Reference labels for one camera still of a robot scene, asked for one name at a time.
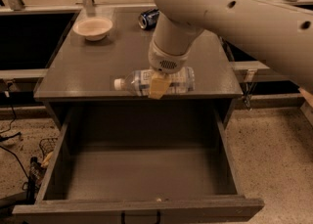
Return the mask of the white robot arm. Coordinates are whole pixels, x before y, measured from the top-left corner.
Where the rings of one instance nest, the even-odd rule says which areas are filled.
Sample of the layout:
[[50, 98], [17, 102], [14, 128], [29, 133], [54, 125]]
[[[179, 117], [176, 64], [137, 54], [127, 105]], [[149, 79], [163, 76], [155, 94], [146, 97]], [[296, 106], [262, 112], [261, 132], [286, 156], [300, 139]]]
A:
[[175, 73], [206, 29], [313, 92], [313, 13], [269, 0], [154, 0], [150, 66]]

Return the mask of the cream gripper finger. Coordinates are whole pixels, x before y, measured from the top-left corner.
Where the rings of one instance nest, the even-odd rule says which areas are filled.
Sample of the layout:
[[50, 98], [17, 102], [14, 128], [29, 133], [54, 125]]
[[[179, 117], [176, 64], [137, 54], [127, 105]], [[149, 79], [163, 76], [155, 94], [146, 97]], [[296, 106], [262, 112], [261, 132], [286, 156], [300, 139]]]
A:
[[151, 99], [160, 99], [166, 93], [170, 83], [171, 78], [168, 74], [155, 72], [150, 82], [149, 97]]

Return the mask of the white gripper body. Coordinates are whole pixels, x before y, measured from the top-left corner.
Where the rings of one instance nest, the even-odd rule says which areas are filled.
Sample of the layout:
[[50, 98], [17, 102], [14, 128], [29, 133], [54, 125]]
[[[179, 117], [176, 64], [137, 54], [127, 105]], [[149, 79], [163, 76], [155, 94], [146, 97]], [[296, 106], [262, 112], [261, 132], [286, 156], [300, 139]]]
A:
[[190, 49], [187, 49], [181, 54], [169, 54], [161, 50], [155, 43], [151, 41], [148, 60], [150, 67], [162, 73], [176, 73], [180, 71], [188, 60]]

